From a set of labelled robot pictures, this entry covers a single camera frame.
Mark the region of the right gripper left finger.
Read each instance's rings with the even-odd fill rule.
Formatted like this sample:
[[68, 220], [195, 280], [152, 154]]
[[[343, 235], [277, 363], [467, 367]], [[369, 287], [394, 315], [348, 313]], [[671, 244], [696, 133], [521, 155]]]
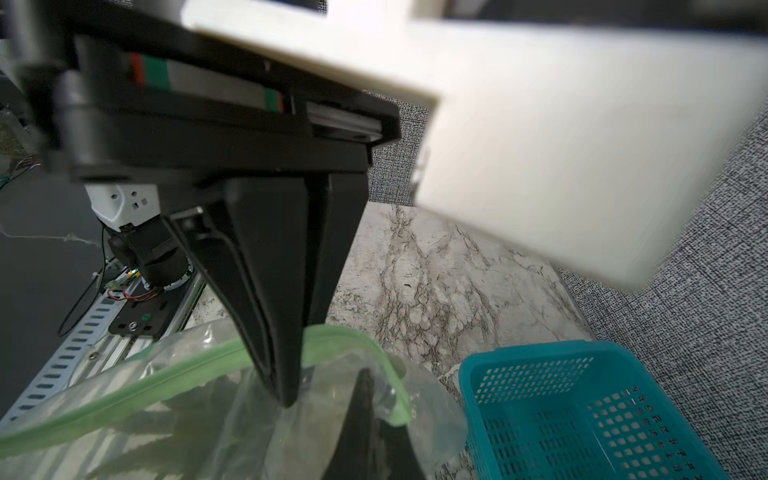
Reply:
[[324, 480], [376, 479], [378, 419], [373, 406], [375, 382], [368, 369], [355, 381], [350, 404]]

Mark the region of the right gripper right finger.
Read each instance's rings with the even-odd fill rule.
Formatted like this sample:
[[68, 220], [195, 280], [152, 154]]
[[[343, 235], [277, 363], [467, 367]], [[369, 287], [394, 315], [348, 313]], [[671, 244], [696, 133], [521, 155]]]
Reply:
[[383, 479], [425, 480], [407, 431], [383, 431]]

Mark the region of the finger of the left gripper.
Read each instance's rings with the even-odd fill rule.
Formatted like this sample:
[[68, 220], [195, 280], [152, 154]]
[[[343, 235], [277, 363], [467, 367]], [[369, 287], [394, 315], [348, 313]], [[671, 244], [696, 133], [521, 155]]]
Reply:
[[268, 392], [279, 396], [271, 334], [229, 214], [193, 207], [171, 214], [170, 230], [234, 320]]
[[363, 174], [237, 178], [223, 185], [229, 214], [272, 338], [281, 394], [298, 397], [303, 331], [329, 310], [363, 210]]

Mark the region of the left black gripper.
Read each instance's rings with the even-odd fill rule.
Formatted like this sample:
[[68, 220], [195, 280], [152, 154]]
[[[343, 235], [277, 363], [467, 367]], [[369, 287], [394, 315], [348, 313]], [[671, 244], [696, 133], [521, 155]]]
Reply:
[[[395, 104], [108, 1], [15, 1], [12, 64], [51, 169], [75, 180], [365, 171]], [[278, 110], [155, 86], [150, 58], [279, 93]]]

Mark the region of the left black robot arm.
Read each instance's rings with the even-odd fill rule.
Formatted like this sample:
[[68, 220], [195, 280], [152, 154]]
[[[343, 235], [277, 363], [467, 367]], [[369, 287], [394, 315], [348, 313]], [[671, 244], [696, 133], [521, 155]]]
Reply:
[[194, 33], [180, 10], [7, 1], [3, 24], [46, 161], [93, 191], [112, 249], [150, 286], [202, 275], [287, 407], [399, 111]]

